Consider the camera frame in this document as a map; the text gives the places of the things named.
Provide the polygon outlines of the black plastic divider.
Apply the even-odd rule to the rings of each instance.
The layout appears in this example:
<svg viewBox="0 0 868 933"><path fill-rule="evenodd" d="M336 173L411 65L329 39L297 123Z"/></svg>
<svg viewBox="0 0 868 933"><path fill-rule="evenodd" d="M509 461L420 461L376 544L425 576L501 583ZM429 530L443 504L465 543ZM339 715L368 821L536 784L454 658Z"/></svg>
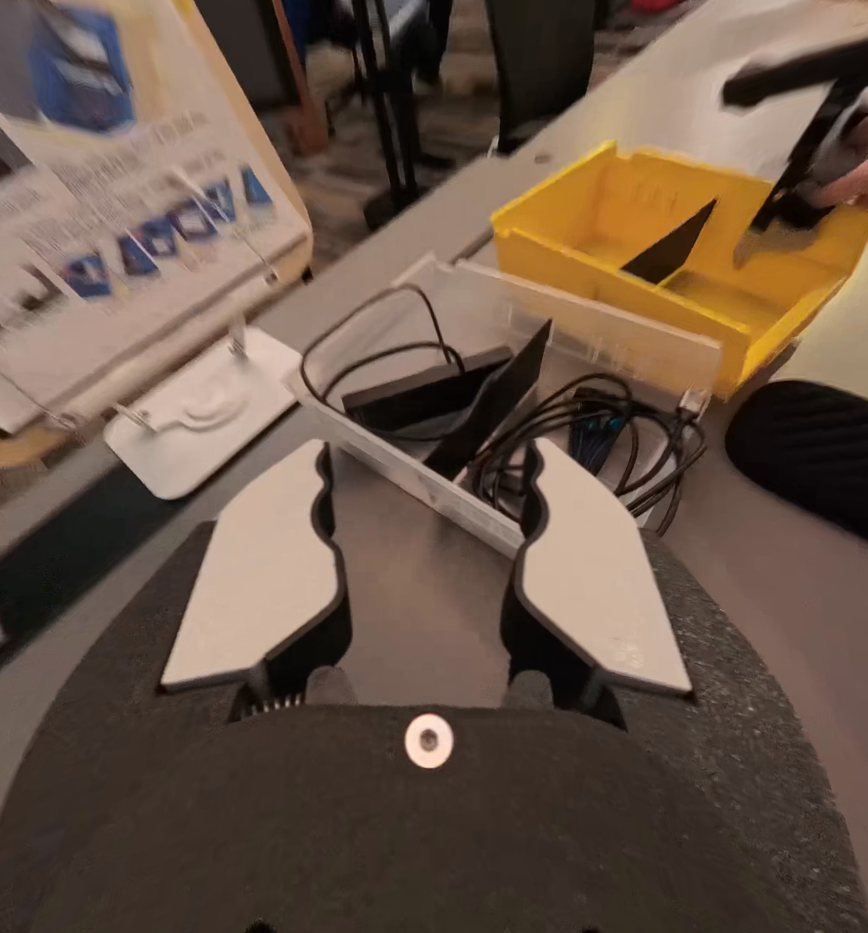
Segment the black plastic divider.
<svg viewBox="0 0 868 933"><path fill-rule="evenodd" d="M472 463L536 386L553 326L553 321L546 319L510 362L487 378L463 424L428 454L423 461L425 468L452 482Z"/></svg>

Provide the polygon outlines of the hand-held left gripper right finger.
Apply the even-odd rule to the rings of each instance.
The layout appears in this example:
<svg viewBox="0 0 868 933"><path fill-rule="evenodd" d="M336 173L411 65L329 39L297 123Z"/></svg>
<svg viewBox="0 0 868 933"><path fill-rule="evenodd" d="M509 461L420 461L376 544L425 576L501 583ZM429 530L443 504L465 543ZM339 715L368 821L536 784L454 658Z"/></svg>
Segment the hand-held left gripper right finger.
<svg viewBox="0 0 868 933"><path fill-rule="evenodd" d="M626 506L546 437L528 443L523 543L503 604L510 659L555 693L692 695L645 543Z"/></svg>

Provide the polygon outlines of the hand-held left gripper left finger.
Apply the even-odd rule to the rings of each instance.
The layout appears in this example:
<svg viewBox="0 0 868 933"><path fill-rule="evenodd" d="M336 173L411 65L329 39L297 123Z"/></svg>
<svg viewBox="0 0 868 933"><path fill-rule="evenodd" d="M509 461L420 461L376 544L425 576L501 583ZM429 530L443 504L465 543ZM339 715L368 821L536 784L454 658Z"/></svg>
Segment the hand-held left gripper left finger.
<svg viewBox="0 0 868 933"><path fill-rule="evenodd" d="M352 621L334 540L330 446L312 439L272 466L214 524L160 687L239 684L303 694L347 652Z"/></svg>

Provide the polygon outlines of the white stand base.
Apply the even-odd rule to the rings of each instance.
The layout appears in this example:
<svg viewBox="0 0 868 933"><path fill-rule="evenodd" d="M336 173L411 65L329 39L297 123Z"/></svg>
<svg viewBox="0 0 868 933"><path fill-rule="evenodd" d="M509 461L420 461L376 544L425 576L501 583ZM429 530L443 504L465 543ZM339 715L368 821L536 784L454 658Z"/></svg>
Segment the white stand base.
<svg viewBox="0 0 868 933"><path fill-rule="evenodd" d="M234 328L104 429L104 443L151 496L197 490L296 402L301 355L260 328Z"/></svg>

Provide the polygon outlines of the clear plastic bin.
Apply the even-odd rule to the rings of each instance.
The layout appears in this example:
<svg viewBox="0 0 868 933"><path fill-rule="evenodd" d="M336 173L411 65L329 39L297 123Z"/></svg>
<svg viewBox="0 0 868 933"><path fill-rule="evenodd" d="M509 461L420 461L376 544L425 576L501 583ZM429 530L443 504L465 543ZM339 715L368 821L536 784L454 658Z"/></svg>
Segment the clear plastic bin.
<svg viewBox="0 0 868 933"><path fill-rule="evenodd" d="M289 383L315 417L320 437L507 557L522 543L517 522L478 499L464 472L450 482L425 468L423 459L432 443L374 436L343 411L344 390L444 362L424 298L438 317L445 342L463 356L499 345L519 352L546 319L553 321L538 382L519 413L536 395L592 371L627 379L640 397L657 405L686 403L696 414L718 386L721 347L711 338L478 263L447 264L432 255L323 326L302 352L304 369ZM391 347L420 343L433 346L377 360L342 380L327 401L320 400L320 392L346 366Z"/></svg>

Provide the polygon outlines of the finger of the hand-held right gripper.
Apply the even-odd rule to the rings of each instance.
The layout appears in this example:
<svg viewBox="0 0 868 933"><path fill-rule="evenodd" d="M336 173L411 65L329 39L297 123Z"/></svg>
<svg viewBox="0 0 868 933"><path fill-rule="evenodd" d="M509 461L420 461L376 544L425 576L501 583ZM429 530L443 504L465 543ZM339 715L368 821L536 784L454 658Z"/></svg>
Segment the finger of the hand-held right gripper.
<svg viewBox="0 0 868 933"><path fill-rule="evenodd" d="M809 249L818 240L824 220L833 210L784 210L768 223L751 224L731 254L736 270L759 254L791 254Z"/></svg>

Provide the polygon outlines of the yellow plastic bin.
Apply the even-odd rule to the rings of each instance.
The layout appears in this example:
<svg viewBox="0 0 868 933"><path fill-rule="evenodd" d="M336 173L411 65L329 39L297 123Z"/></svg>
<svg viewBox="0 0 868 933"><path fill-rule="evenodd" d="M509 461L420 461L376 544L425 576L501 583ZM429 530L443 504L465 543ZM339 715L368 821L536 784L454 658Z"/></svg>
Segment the yellow plastic bin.
<svg viewBox="0 0 868 933"><path fill-rule="evenodd" d="M597 147L492 216L505 273L679 325L722 347L728 398L801 334L847 283L868 245L868 211L835 209L809 249L731 254L771 184L650 147ZM712 199L683 267L659 286L619 269Z"/></svg>

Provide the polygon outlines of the black chair with grey seat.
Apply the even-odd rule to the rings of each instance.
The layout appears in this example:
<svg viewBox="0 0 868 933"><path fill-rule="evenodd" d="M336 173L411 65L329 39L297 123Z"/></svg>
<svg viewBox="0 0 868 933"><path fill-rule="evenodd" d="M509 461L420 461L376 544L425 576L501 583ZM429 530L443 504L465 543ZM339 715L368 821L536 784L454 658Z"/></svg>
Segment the black chair with grey seat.
<svg viewBox="0 0 868 933"><path fill-rule="evenodd" d="M594 1L486 1L499 94L492 154L510 156L585 95L597 7Z"/></svg>

